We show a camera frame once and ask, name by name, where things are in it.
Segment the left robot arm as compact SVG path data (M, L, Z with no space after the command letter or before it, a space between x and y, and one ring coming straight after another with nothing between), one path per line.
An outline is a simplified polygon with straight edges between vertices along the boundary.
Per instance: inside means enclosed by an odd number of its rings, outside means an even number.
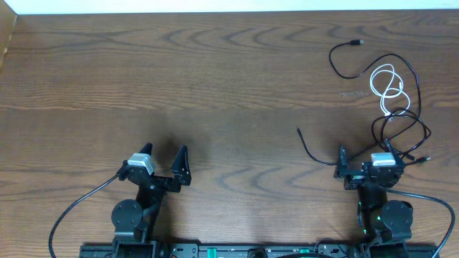
M182 186L191 184L188 149L180 147L170 167L172 177L157 176L151 157L153 145L147 143L134 153L117 172L121 181L128 180L138 186L134 199L119 202L112 211L111 220L115 227L112 241L112 257L169 257L166 243L152 240L154 229L164 197L168 192L178 193Z

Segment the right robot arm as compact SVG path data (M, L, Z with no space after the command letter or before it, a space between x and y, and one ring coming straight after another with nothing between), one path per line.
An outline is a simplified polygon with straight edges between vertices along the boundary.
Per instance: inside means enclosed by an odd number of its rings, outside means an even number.
M412 237L412 205L387 198L406 165L388 140L385 145L385 152L371 154L371 160L356 169L349 168L346 150L339 146L333 177L342 179L346 190L357 191L357 220L365 235L361 243L349 249L350 257L408 256L404 242Z

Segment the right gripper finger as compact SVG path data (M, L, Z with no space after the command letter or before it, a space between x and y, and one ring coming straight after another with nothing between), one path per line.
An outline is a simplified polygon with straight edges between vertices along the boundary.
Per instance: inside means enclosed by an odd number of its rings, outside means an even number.
M333 174L334 178L344 178L348 174L348 163L346 150L342 144L339 145L339 153Z
M392 155L396 165L404 165L404 161L400 158L398 152L393 148L388 138L384 139L384 149L387 153Z

